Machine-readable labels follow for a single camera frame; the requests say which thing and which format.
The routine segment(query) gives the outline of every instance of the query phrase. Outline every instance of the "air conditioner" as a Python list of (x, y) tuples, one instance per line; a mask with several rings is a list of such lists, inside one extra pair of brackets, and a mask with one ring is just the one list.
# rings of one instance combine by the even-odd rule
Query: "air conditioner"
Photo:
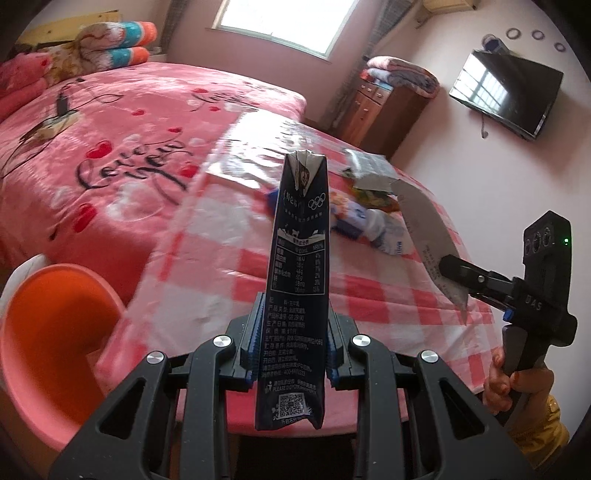
[(476, 0), (423, 0), (423, 5), (433, 14), (446, 14), (476, 8)]

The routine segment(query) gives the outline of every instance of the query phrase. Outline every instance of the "wooden cabinet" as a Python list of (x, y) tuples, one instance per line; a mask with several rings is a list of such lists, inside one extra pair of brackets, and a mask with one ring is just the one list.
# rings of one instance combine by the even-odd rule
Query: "wooden cabinet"
[(363, 80), (339, 124), (337, 137), (390, 159), (428, 102), (406, 87), (390, 91)]

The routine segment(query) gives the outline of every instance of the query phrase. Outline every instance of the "olympic rings logo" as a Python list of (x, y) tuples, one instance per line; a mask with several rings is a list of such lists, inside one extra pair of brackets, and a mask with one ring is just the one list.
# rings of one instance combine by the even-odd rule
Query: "olympic rings logo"
[(326, 195), (324, 193), (321, 193), (315, 199), (310, 199), (310, 201), (308, 202), (308, 207), (311, 208), (312, 210), (316, 210), (317, 208), (320, 208), (324, 205), (325, 200), (326, 200)]

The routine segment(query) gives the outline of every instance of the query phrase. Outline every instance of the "qr code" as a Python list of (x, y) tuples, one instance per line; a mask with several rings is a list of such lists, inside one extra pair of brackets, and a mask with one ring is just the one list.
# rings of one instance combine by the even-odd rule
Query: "qr code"
[(277, 416), (279, 420), (308, 414), (310, 414), (310, 409), (306, 406), (303, 393), (284, 393), (279, 395), (279, 415)]

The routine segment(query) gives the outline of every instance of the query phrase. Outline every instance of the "yellow wooden headboard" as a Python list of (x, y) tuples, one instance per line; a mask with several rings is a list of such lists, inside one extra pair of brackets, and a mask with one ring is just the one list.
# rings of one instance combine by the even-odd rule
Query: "yellow wooden headboard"
[(37, 45), (40, 43), (71, 41), (74, 40), (78, 35), (78, 32), (87, 25), (97, 22), (120, 21), (121, 14), (118, 10), (81, 15), (79, 17), (63, 18), (62, 20), (39, 25), (38, 27), (23, 32), (19, 37), (18, 42), (28, 45)]

